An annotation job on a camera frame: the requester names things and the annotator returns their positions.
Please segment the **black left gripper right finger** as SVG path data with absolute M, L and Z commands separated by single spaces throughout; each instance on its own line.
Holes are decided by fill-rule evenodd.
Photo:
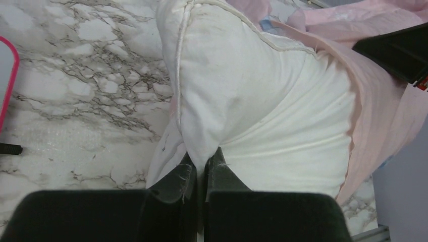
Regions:
M 205 166 L 205 188 L 205 241 L 351 241 L 332 197 L 252 191 L 227 166 L 221 149 Z

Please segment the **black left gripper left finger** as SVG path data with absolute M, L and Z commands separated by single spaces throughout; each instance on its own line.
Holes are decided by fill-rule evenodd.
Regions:
M 185 155 L 148 189 L 30 193 L 1 241 L 196 241 L 195 205 L 196 168 Z

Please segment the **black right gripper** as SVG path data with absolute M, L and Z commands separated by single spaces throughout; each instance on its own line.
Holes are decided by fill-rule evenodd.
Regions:
M 427 91 L 427 23 L 362 39 L 352 49 L 390 75 Z

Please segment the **white pillow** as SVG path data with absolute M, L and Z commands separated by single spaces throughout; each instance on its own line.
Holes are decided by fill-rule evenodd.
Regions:
M 335 57 L 255 31 L 219 1 L 160 1 L 156 24 L 175 111 L 150 164 L 149 187 L 185 154 L 203 178 L 221 148 L 252 190 L 338 196 L 356 94 Z

